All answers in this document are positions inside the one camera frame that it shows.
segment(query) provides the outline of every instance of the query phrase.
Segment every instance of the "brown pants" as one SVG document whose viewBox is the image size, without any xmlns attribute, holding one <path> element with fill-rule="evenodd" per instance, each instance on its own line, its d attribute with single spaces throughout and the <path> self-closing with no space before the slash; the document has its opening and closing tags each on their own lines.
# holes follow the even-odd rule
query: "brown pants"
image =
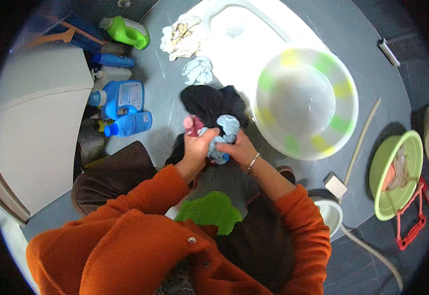
<svg viewBox="0 0 429 295">
<path fill-rule="evenodd" d="M 119 150 L 81 174 L 72 188 L 76 210 L 86 216 L 157 173 L 141 142 Z M 218 236 L 219 251 L 272 292 L 281 290 L 294 265 L 291 235 L 275 206 L 262 192 L 247 205 L 248 214 L 228 236 Z"/>
</svg>

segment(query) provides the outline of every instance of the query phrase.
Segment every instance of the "woman's right hand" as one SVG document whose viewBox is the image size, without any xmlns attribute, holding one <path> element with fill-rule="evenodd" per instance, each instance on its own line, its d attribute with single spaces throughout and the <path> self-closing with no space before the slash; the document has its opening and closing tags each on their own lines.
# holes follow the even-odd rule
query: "woman's right hand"
<svg viewBox="0 0 429 295">
<path fill-rule="evenodd" d="M 253 147 L 247 135 L 241 130 L 237 133 L 235 144 L 217 143 L 216 149 L 230 154 L 239 163 L 242 169 L 247 169 L 252 162 L 257 150 Z"/>
</svg>

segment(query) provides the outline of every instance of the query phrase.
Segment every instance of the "blue bottle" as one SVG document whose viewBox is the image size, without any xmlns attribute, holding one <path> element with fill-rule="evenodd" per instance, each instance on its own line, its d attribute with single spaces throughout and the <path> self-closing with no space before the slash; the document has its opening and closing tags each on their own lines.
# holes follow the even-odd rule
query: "blue bottle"
<svg viewBox="0 0 429 295">
<path fill-rule="evenodd" d="M 134 60 L 132 58 L 116 56 L 109 53 L 94 54 L 90 58 L 90 61 L 104 66 L 134 67 Z"/>
<path fill-rule="evenodd" d="M 141 133 L 152 127 L 152 114 L 142 112 L 132 115 L 125 115 L 117 119 L 113 124 L 105 127 L 105 136 L 112 135 L 118 137 L 128 137 L 130 135 Z"/>
<path fill-rule="evenodd" d="M 88 104 L 102 106 L 103 118 L 117 120 L 126 114 L 142 112 L 144 86 L 138 80 L 110 81 L 102 90 L 90 93 Z"/>
</svg>

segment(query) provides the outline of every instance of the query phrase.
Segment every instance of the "white soap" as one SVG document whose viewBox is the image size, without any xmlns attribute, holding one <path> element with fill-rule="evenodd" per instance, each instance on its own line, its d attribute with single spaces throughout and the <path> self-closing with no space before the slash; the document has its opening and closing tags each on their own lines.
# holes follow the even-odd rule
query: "white soap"
<svg viewBox="0 0 429 295">
<path fill-rule="evenodd" d="M 347 191 L 347 187 L 344 186 L 342 181 L 332 172 L 329 173 L 329 175 L 324 180 L 324 186 L 338 199 L 342 198 L 344 193 Z"/>
</svg>

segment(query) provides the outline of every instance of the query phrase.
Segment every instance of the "woman's left hand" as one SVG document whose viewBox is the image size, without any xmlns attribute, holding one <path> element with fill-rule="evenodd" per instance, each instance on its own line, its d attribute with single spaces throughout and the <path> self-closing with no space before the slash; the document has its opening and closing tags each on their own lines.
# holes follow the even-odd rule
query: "woman's left hand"
<svg viewBox="0 0 429 295">
<path fill-rule="evenodd" d="M 187 184 L 206 166 L 206 155 L 210 142 L 219 132 L 219 128 L 216 127 L 206 130 L 200 137 L 185 134 L 185 155 L 175 167 Z"/>
</svg>

